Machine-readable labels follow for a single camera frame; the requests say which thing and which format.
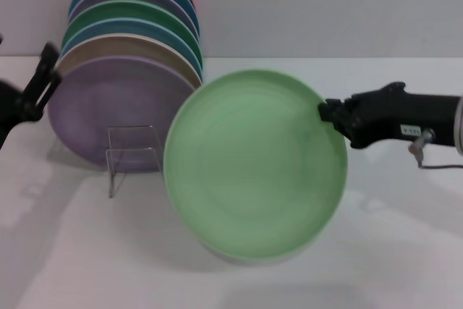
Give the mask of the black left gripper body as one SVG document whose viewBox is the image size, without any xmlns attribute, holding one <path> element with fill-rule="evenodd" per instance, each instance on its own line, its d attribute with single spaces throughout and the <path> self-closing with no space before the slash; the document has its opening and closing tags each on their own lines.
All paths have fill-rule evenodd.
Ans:
<svg viewBox="0 0 463 309">
<path fill-rule="evenodd" d="M 11 132 L 22 119 L 22 91 L 13 85 L 1 81 L 1 147 Z"/>
</svg>

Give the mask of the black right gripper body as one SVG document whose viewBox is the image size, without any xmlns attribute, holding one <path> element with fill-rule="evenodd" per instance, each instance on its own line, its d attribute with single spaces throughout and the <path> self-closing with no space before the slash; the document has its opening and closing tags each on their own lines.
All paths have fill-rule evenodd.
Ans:
<svg viewBox="0 0 463 309">
<path fill-rule="evenodd" d="M 434 143 L 455 146 L 454 123 L 458 96 L 412 94 L 403 82 L 393 82 L 378 90 L 354 94 L 345 101 L 351 128 L 351 147 L 363 149 L 382 140 L 413 140 L 416 131 L 404 126 L 430 129 Z"/>
</svg>

